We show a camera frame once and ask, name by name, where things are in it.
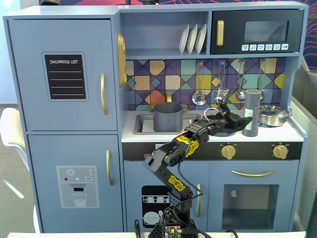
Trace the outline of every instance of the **ice dispenser graphic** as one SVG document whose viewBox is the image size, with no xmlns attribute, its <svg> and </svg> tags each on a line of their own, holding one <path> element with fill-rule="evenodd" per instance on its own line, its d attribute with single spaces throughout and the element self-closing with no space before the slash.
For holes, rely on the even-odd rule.
<svg viewBox="0 0 317 238">
<path fill-rule="evenodd" d="M 96 166 L 56 166 L 62 208 L 99 208 Z"/>
</svg>

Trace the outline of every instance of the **pot lid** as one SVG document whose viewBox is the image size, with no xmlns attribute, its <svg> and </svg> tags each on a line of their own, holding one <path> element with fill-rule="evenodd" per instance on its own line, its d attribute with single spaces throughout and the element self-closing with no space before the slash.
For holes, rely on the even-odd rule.
<svg viewBox="0 0 317 238">
<path fill-rule="evenodd" d="M 288 116 L 286 110 L 274 105 L 260 107 L 260 114 L 270 118 L 283 118 Z"/>
</svg>

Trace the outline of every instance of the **black stove panel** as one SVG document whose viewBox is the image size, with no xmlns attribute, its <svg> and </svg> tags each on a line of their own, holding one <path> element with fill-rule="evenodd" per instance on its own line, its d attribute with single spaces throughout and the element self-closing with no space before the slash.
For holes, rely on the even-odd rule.
<svg viewBox="0 0 317 238">
<path fill-rule="evenodd" d="M 142 161 L 164 142 L 124 142 L 123 159 Z M 228 160 L 221 150 L 226 145 L 232 145 L 236 153 L 232 160 L 282 160 L 273 156 L 276 145 L 285 145 L 288 154 L 285 160 L 301 158 L 303 142 L 208 142 L 201 145 L 196 152 L 186 160 Z"/>
</svg>

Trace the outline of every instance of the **shopping list sign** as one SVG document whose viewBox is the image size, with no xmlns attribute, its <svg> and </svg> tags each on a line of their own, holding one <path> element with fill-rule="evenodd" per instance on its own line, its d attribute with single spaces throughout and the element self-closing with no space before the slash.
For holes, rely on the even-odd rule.
<svg viewBox="0 0 317 238">
<path fill-rule="evenodd" d="M 86 99 L 82 55 L 44 55 L 51 99 Z"/>
</svg>

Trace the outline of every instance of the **sink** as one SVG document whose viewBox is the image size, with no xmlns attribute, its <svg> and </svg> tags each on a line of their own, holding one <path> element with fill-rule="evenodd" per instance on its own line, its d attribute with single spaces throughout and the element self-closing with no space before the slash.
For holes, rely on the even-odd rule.
<svg viewBox="0 0 317 238">
<path fill-rule="evenodd" d="M 188 120 L 201 119 L 199 114 L 184 114 L 183 115 L 183 129 L 189 125 Z M 134 127 L 134 135 L 178 135 L 181 131 L 176 132 L 155 132 L 153 127 L 152 115 L 137 115 L 136 123 Z"/>
</svg>

